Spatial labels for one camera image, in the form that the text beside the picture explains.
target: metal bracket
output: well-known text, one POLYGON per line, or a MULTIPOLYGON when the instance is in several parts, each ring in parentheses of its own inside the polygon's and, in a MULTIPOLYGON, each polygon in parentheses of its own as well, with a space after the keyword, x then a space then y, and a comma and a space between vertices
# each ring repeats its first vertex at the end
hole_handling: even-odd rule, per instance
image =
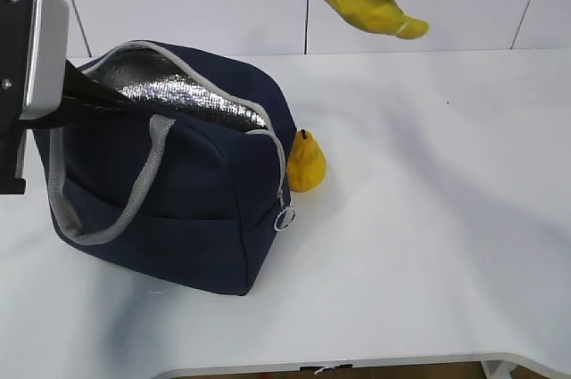
POLYGON ((485 377, 488 379, 511 379, 511 372, 517 368, 517 364, 508 361, 482 361, 485 377))

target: yellow glove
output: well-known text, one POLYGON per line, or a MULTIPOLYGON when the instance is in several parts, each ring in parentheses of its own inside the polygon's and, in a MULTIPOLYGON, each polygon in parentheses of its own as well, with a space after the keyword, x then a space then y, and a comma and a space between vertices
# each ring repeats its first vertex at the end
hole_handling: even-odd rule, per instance
POLYGON ((325 0, 353 27, 370 33, 417 38, 428 31, 426 21, 405 15, 394 0, 325 0))
POLYGON ((327 161, 313 138, 305 129, 295 135, 294 148, 287 162, 287 177, 294 192, 308 192, 316 187, 327 170, 327 161))

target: zipper pull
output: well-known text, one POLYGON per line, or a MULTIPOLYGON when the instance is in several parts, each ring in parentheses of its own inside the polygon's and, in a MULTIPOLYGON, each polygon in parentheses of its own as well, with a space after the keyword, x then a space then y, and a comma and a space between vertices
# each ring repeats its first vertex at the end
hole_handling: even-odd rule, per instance
POLYGON ((284 191, 282 189, 279 189, 279 192, 277 192, 277 198, 279 199, 279 206, 283 211, 285 202, 284 202, 284 191))
POLYGON ((279 199, 281 210, 279 214, 277 214, 276 221, 274 222, 274 229, 276 232, 283 232, 294 223, 297 211, 291 205, 286 207, 283 190, 280 189, 277 193, 277 198, 279 199))

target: black handle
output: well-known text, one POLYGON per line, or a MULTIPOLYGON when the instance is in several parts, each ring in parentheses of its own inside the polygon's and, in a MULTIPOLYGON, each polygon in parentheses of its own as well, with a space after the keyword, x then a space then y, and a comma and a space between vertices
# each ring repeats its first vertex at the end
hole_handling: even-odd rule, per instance
POLYGON ((33 0, 0 0, 0 194, 23 194, 22 111, 33 0))

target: gray handle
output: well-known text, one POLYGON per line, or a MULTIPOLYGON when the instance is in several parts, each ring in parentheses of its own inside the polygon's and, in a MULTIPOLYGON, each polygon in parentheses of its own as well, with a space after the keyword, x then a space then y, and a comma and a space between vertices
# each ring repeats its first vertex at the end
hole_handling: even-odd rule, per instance
POLYGON ((63 195, 63 185, 65 183, 63 130, 61 128, 52 129, 50 135, 47 196, 55 221, 65 237, 81 245, 101 245, 114 240, 127 228, 153 186, 162 163, 167 137, 174 123, 175 120, 165 118, 164 116, 154 115, 151 117, 149 122, 152 143, 151 152, 137 180, 135 180, 135 184, 133 184, 133 190, 128 198, 127 206, 114 225, 94 234, 86 234, 73 205, 63 195))

